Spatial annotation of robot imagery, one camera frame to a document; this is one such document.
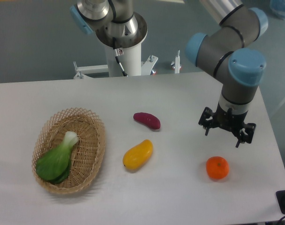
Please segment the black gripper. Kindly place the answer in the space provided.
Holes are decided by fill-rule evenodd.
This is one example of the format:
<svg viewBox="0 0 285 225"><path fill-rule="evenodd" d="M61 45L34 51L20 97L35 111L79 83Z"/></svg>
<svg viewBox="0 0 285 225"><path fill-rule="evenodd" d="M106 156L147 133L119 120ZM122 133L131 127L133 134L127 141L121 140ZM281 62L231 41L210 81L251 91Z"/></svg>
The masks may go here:
<svg viewBox="0 0 285 225"><path fill-rule="evenodd" d="M216 112L213 112L210 108L205 107L198 124L205 129L205 136L208 135L209 130L212 128L221 128L231 132L237 138L235 147L238 148L241 143L252 143L256 129L255 123L244 123L246 115L247 112L237 115L233 114L230 108L226 112L221 107L218 107Z"/></svg>

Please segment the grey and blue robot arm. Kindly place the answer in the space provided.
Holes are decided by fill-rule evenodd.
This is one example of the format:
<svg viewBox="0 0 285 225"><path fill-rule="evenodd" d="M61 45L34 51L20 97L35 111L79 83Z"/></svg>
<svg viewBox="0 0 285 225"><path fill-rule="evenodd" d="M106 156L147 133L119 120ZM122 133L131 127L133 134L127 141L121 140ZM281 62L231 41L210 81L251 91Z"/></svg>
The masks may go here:
<svg viewBox="0 0 285 225"><path fill-rule="evenodd" d="M246 8L239 0L204 0L202 5L219 24L213 35L194 34L185 55L223 87L216 111L205 108L199 124L209 131L231 132L238 143L251 143L254 123L245 123L248 108L266 68L265 57L248 45L267 29L266 14ZM146 21L130 0L79 0L70 8L75 24L85 34L95 33L105 47L109 76L150 75L156 58L141 60Z"/></svg>

